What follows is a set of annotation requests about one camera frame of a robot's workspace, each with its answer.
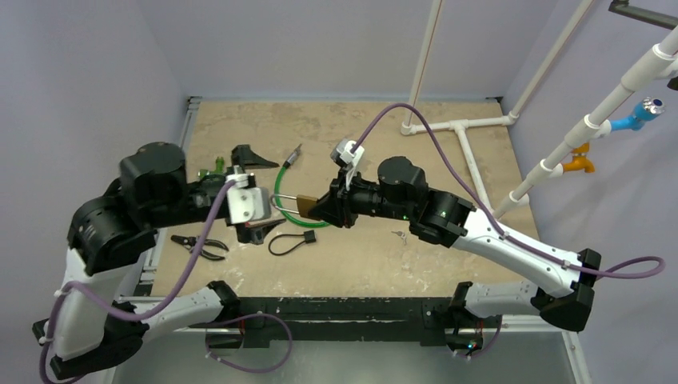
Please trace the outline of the brass padlock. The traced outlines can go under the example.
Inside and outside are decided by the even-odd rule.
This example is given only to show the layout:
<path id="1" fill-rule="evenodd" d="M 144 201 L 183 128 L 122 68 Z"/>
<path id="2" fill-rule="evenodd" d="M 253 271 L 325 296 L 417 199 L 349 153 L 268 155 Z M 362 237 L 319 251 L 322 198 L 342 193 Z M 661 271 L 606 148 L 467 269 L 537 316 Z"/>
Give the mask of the brass padlock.
<path id="1" fill-rule="evenodd" d="M 270 198 L 270 204 L 276 210 L 288 214 L 295 214 L 302 218 L 309 218 L 317 220 L 317 217 L 311 213 L 312 208 L 317 204 L 317 198 L 305 195 L 288 195 L 288 194 L 273 194 Z M 281 203 L 282 200 L 290 200 L 296 204 L 293 209 L 285 208 Z"/>

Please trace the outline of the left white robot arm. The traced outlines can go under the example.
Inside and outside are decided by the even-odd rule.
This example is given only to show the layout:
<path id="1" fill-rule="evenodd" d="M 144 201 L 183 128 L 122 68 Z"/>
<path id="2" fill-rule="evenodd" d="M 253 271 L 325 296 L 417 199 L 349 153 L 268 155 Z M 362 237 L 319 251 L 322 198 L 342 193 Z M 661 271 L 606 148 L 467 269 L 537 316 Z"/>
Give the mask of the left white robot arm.
<path id="1" fill-rule="evenodd" d="M 180 291 L 222 219 L 237 232 L 271 215 L 270 193 L 239 167 L 189 182 L 180 146 L 151 142 L 123 158 L 106 192 L 84 203 L 67 235 L 66 271 L 50 316 L 33 325 L 45 383 L 72 383 L 115 367 L 157 337 L 194 325 L 241 321 L 240 299 L 223 281 L 185 297 Z M 160 229 L 202 223 L 174 288 L 153 306 L 122 302 L 118 291 Z"/>

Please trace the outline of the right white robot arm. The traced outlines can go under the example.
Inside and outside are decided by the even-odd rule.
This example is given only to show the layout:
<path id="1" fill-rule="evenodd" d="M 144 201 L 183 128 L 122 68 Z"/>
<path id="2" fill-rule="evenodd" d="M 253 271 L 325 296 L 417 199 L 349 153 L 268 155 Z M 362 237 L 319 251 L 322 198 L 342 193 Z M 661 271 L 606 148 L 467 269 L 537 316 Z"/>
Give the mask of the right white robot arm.
<path id="1" fill-rule="evenodd" d="M 458 285 L 450 318 L 467 326 L 477 318 L 538 315 L 562 330 L 582 331 L 592 312 L 601 256 L 593 250 L 560 250 L 492 222 L 484 211 L 455 194 L 429 186 L 425 172 L 407 158 L 385 159 L 371 182 L 341 170 L 316 201 L 299 205 L 301 216 L 350 228 L 361 215 L 402 219 L 422 242 L 463 250 L 523 277 L 514 283 Z"/>

